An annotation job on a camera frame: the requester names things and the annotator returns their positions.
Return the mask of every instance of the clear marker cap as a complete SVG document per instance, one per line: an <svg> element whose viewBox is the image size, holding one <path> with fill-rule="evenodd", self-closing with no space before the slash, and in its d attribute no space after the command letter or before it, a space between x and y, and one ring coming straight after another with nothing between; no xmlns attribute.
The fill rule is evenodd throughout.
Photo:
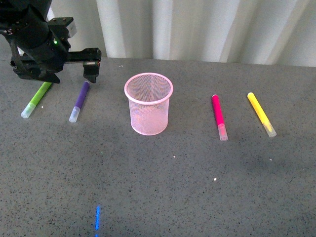
<svg viewBox="0 0 316 237"><path fill-rule="evenodd" d="M227 136L227 131L225 128L225 124L221 123L220 125L217 126L218 128L218 133L219 133L219 138L221 141L227 141L228 136Z"/></svg>
<svg viewBox="0 0 316 237"><path fill-rule="evenodd" d="M77 106L74 106L73 111L71 112L71 115L69 117L69 122L77 122L79 113L80 113L80 108Z"/></svg>
<svg viewBox="0 0 316 237"><path fill-rule="evenodd" d="M275 137L277 135L275 129L272 127L270 122L263 123L263 126L265 127L265 130L267 131L269 137Z"/></svg>
<svg viewBox="0 0 316 237"><path fill-rule="evenodd" d="M27 119L31 115L35 107L36 105L30 102L21 113L21 117Z"/></svg>

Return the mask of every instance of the cup rim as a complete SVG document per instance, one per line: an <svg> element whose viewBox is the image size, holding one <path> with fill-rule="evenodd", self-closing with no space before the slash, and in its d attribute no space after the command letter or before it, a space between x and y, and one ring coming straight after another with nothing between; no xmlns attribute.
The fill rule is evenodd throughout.
<svg viewBox="0 0 316 237"><path fill-rule="evenodd" d="M165 79L169 85L170 85L170 91L169 93L163 97L162 99L160 100L156 100L156 101L141 101L141 100L137 100L133 97L131 97L128 92L127 92L127 86L128 84L133 80L135 79L136 77L139 77L139 76L143 76L143 75L155 75L155 76L159 76L159 77L162 77L163 79ZM167 99L170 98L170 96L172 95L172 92L173 92L173 84L172 82L167 78L165 77L164 75L161 75L161 74L158 74L158 73L140 73L140 74L137 74L137 75L134 75L132 76L126 83L125 83L125 86L124 86L124 92L125 92L125 95L128 97L129 100L137 103L137 104L140 104L140 105L157 105L157 104L160 104L164 101L166 101Z"/></svg>

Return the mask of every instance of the white curtain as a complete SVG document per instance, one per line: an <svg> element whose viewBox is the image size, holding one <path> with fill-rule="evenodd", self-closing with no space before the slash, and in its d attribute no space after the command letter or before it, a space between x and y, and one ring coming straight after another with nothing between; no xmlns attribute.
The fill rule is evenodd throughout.
<svg viewBox="0 0 316 237"><path fill-rule="evenodd" d="M316 0L53 0L54 16L74 17L72 50L108 57L316 66Z"/></svg>

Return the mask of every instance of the purple marker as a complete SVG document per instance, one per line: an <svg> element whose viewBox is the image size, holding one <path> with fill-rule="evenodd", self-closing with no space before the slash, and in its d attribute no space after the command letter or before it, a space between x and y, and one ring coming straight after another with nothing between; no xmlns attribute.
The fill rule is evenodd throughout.
<svg viewBox="0 0 316 237"><path fill-rule="evenodd" d="M82 105L83 105L85 96L87 95L87 92L89 90L89 87L90 87L89 82L85 81L82 85L80 94L79 94L78 99L75 103L73 111L70 115L69 122L77 122L78 115L79 115L80 110L82 108Z"/></svg>

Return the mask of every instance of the green marker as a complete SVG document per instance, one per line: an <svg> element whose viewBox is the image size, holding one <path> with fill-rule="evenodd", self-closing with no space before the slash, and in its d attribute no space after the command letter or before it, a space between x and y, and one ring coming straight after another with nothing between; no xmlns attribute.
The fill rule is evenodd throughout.
<svg viewBox="0 0 316 237"><path fill-rule="evenodd" d="M36 92L36 94L33 96L29 104L25 107L25 109L21 113L21 117L27 119L30 116L30 114L33 112L36 105L38 105L39 101L45 95L45 93L47 92L51 84L52 84L51 82L44 82L43 85L41 85L39 90Z"/></svg>

